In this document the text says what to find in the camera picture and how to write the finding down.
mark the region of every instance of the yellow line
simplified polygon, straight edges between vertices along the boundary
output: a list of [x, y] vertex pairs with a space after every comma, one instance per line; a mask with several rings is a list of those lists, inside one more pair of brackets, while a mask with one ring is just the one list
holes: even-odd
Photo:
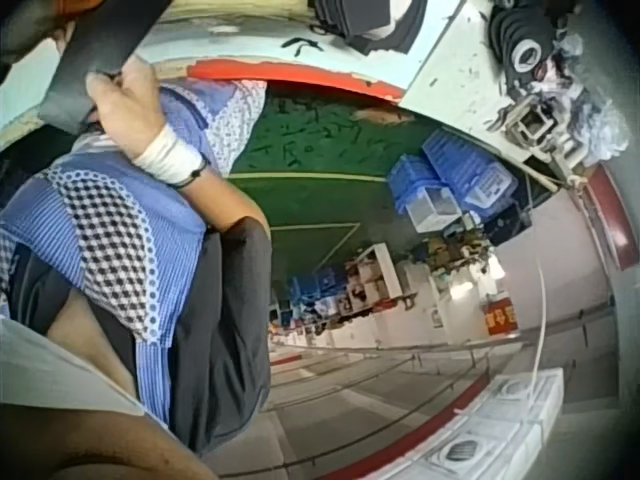
[[370, 175], [352, 175], [349, 173], [315, 173], [315, 172], [251, 172], [232, 173], [231, 180], [255, 180], [255, 179], [291, 179], [308, 178], [314, 180], [352, 180], [357, 182], [387, 183], [385, 177], [373, 177]]
[[349, 240], [349, 238], [351, 238], [351, 235], [353, 235], [354, 233], [356, 233], [356, 230], [358, 230], [358, 228], [360, 228], [360, 224], [359, 224], [359, 223], [358, 223], [357, 225], [354, 225], [354, 226], [353, 226], [353, 228], [352, 228], [351, 230], [349, 230], [349, 232], [344, 236], [344, 238], [343, 238], [342, 240], [340, 240], [340, 241], [338, 242], [338, 244], [337, 244], [335, 247], [333, 247], [329, 253], [327, 253], [327, 254], [325, 255], [325, 257], [320, 261], [320, 263], [319, 263], [319, 264], [318, 264], [318, 266], [314, 269], [314, 271], [315, 271], [315, 270], [318, 270], [318, 269], [320, 269], [320, 268], [322, 268], [322, 266], [323, 266], [325, 263], [327, 263], [331, 257], [333, 257], [333, 254], [334, 254], [334, 253], [336, 253], [336, 252], [338, 251], [338, 249], [339, 249], [342, 245], [344, 245], [344, 244], [345, 244], [345, 242], [346, 242], [347, 240]]
[[288, 230], [316, 230], [321, 228], [349, 228], [360, 225], [359, 223], [318, 223], [310, 225], [281, 225], [271, 227], [272, 232], [286, 232]]

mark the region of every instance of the blue fabric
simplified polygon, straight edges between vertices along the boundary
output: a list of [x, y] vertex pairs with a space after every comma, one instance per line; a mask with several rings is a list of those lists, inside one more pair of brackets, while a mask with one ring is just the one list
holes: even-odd
[[[233, 96], [235, 84], [192, 80], [175, 83], [177, 89], [161, 92], [167, 120], [178, 136], [197, 148], [215, 168], [206, 130]], [[188, 90], [191, 96], [176, 93], [180, 89]], [[81, 147], [56, 161], [54, 167], [62, 173], [82, 170], [108, 176], [124, 187], [148, 219], [146, 234], [153, 242], [157, 261], [160, 334], [158, 343], [136, 344], [136, 370], [141, 403], [166, 424], [171, 399], [167, 353], [195, 272], [205, 224], [175, 190], [134, 167], [119, 151], [95, 152]], [[44, 178], [28, 180], [0, 212], [0, 240], [4, 245], [18, 242], [28, 246], [75, 288], [84, 291], [77, 232], [60, 193]], [[0, 273], [6, 276], [9, 266], [4, 263]]]

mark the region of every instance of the hand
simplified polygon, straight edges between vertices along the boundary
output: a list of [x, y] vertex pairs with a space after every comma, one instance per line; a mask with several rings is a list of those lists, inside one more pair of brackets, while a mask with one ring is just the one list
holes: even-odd
[[166, 124], [153, 68], [134, 55], [122, 67], [121, 82], [89, 73], [86, 83], [105, 133], [135, 160]]

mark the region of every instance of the black wristband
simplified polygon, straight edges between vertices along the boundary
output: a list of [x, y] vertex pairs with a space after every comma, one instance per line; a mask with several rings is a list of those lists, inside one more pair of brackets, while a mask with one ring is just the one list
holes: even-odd
[[202, 175], [202, 172], [204, 172], [205, 168], [207, 168], [207, 165], [208, 165], [208, 162], [204, 159], [204, 157], [202, 157], [202, 162], [200, 163], [198, 168], [196, 168], [193, 172], [191, 172], [189, 174], [189, 177], [187, 177], [185, 181], [177, 185], [171, 185], [171, 186], [176, 190], [180, 190], [181, 188], [191, 185], [198, 177], [200, 177], [200, 175]]

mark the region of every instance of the red sign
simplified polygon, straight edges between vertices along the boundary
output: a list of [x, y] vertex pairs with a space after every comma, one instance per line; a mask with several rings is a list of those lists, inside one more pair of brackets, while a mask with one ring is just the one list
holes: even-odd
[[484, 315], [487, 322], [489, 335], [500, 335], [513, 332], [518, 329], [516, 322], [516, 312], [510, 298], [503, 298], [497, 302], [490, 303]]

